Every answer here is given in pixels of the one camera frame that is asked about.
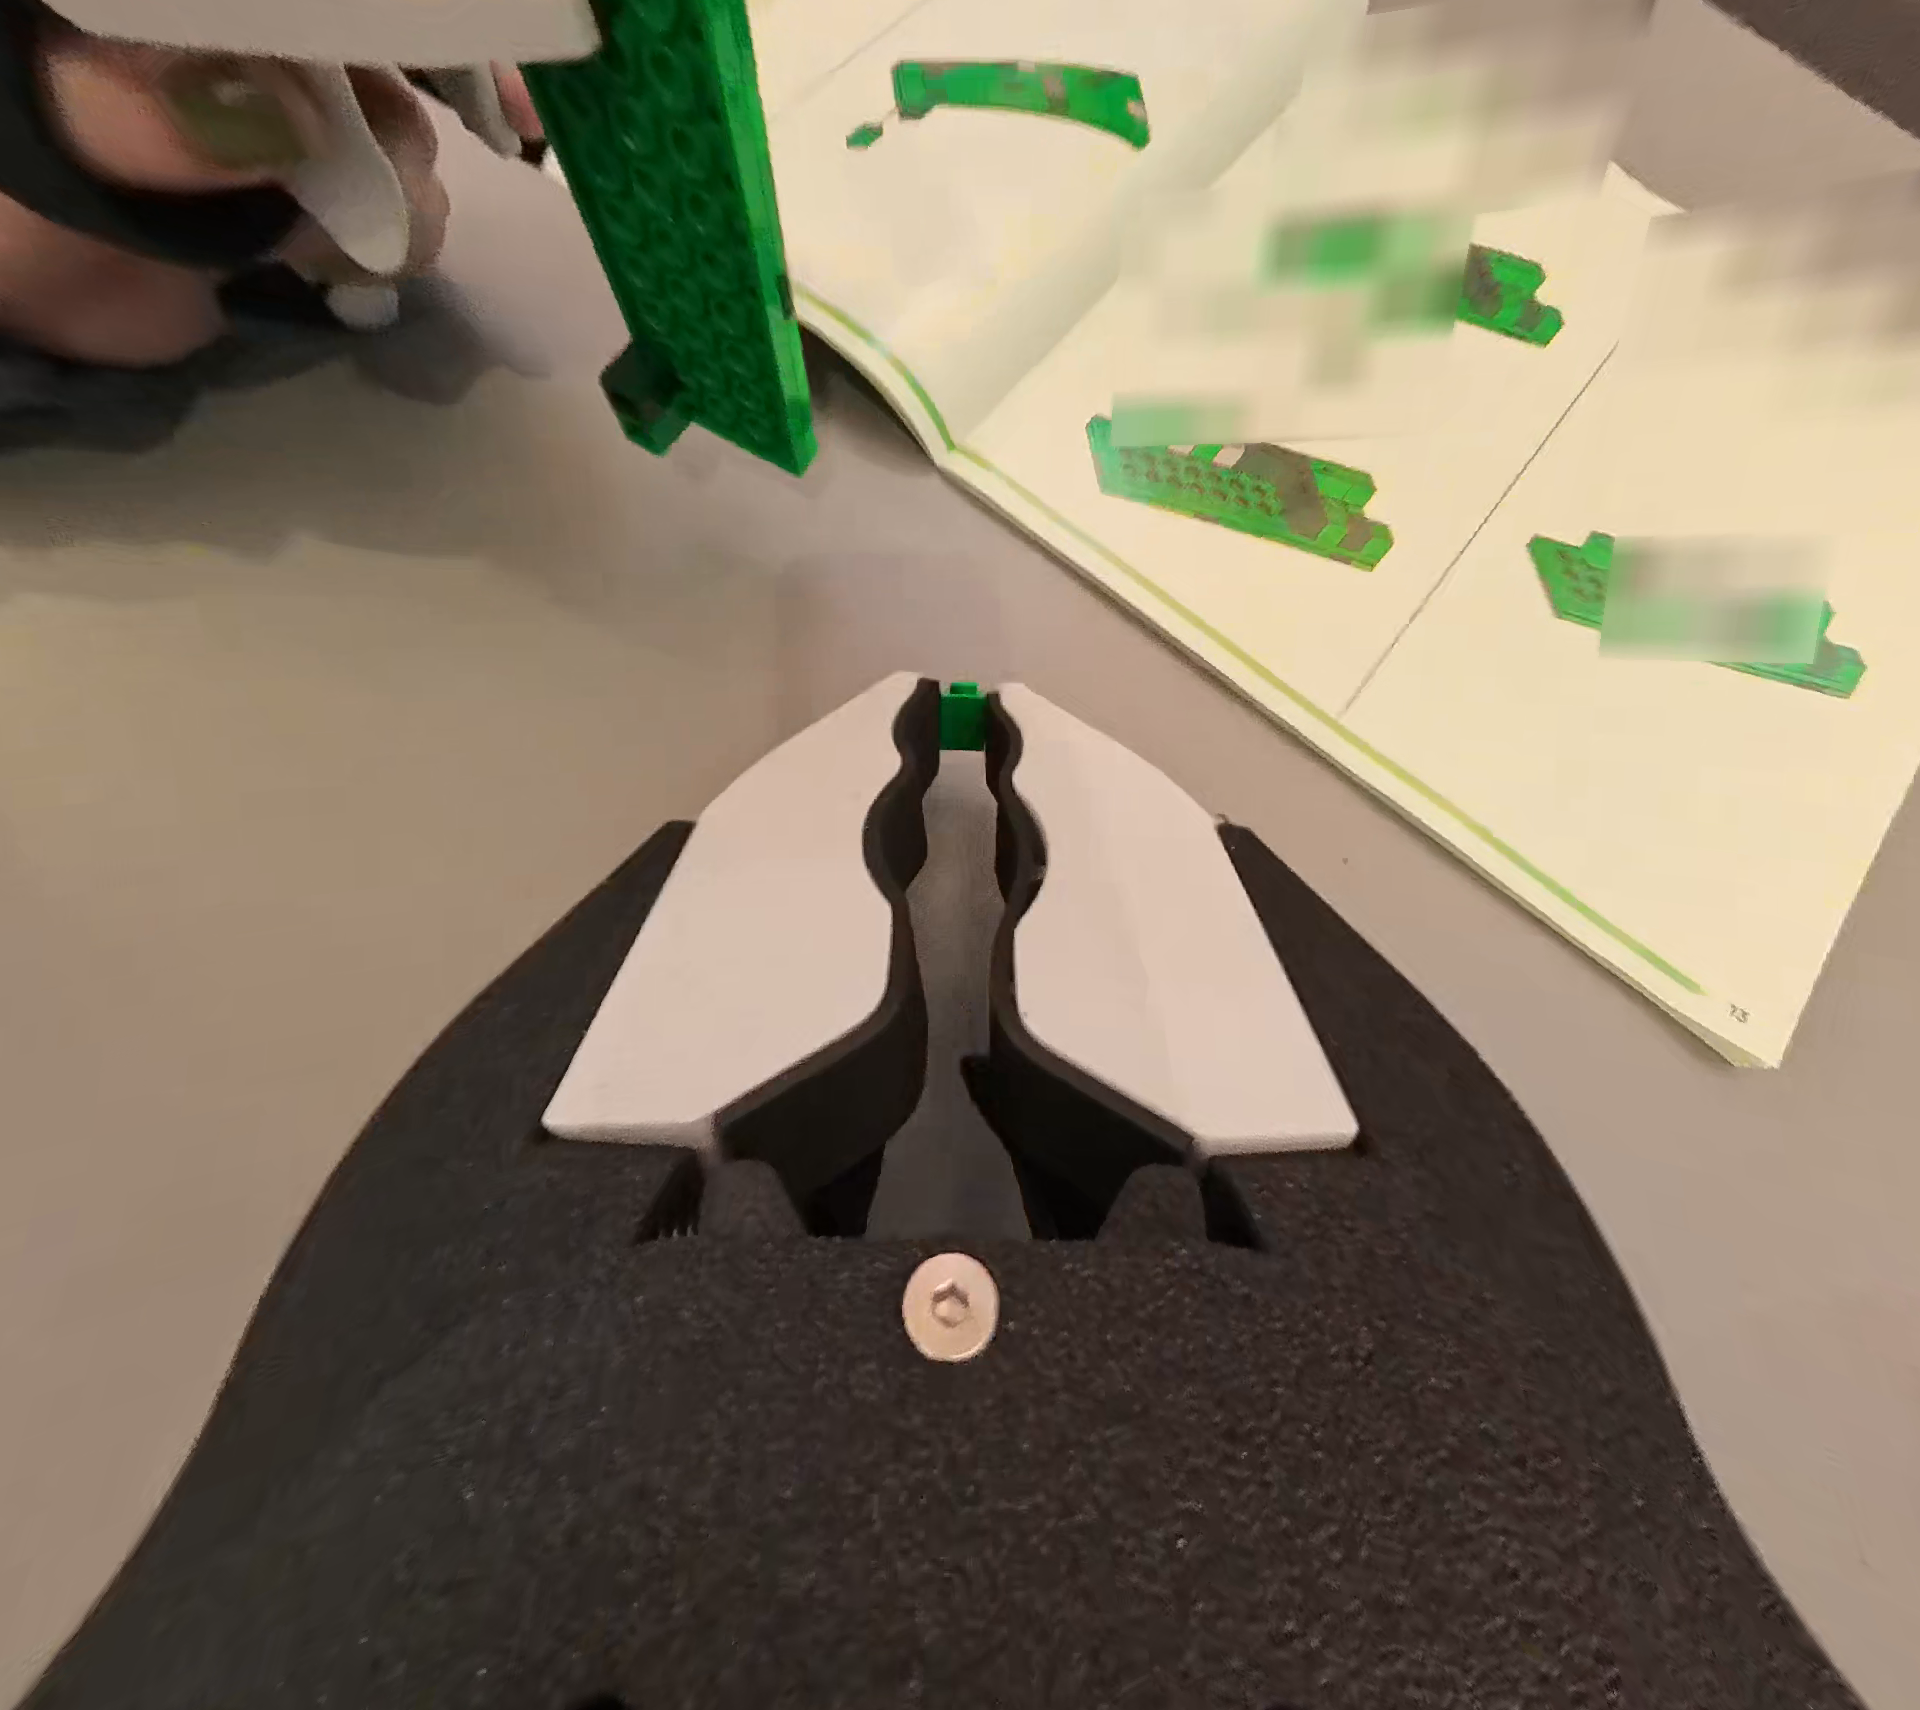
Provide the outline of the green toy brick plate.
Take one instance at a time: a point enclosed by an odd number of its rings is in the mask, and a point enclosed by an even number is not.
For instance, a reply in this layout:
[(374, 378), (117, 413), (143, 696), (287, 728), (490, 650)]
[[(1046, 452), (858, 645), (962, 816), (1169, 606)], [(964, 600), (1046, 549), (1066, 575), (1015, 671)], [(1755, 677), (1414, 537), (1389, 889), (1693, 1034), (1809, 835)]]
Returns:
[(685, 428), (790, 476), (815, 456), (748, 0), (588, 0), (597, 48), (518, 67), (628, 328), (628, 439)]

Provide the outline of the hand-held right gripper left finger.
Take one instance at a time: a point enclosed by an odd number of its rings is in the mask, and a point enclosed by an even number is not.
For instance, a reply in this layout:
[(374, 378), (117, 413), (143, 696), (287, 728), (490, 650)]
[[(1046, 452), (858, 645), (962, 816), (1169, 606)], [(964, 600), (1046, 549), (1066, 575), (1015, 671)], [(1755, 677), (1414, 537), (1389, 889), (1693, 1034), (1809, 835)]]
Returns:
[(559, 1143), (780, 1178), (862, 1238), (928, 1074), (907, 907), (928, 858), (932, 683), (887, 674), (696, 818), (542, 1112)]

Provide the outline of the person's left hand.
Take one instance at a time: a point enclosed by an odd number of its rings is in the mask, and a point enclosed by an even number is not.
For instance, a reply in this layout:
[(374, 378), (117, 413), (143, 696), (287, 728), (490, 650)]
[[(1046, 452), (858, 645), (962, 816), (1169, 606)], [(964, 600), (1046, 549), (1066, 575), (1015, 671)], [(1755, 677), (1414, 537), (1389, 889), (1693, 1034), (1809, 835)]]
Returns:
[[(181, 82), (161, 85), (129, 50), (74, 47), (47, 71), (64, 132), (96, 170), (165, 193), (268, 185), (208, 150), (180, 125)], [(438, 132), (419, 95), (370, 71), (347, 73), (370, 130), (408, 205), (408, 275), (434, 267), (449, 203), (438, 176)], [(161, 369), (202, 352), (227, 328), (216, 275), (131, 254), (68, 230), (10, 195), (2, 198), (2, 330), (31, 352), (117, 371)]]

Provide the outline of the brick building instruction booklet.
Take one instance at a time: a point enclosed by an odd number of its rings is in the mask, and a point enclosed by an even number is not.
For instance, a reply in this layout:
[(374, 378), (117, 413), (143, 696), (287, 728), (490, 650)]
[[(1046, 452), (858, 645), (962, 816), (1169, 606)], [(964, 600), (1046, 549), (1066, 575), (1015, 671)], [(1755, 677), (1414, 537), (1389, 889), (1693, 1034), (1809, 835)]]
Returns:
[(1916, 779), (1916, 173), (1676, 210), (1660, 0), (748, 0), (802, 328), (1722, 1058)]

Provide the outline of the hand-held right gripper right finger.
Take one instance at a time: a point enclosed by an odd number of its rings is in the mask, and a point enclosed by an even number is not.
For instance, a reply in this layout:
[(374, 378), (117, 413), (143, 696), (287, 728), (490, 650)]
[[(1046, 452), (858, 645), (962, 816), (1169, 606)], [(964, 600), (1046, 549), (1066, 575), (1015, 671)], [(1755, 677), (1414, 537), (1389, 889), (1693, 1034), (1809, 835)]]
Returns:
[(1249, 1237), (1215, 1167), (1346, 1155), (1360, 1124), (1227, 830), (1132, 748), (1023, 685), (985, 701), (1002, 899), (980, 1115), (1035, 1238), (1092, 1240), (1139, 1170)]

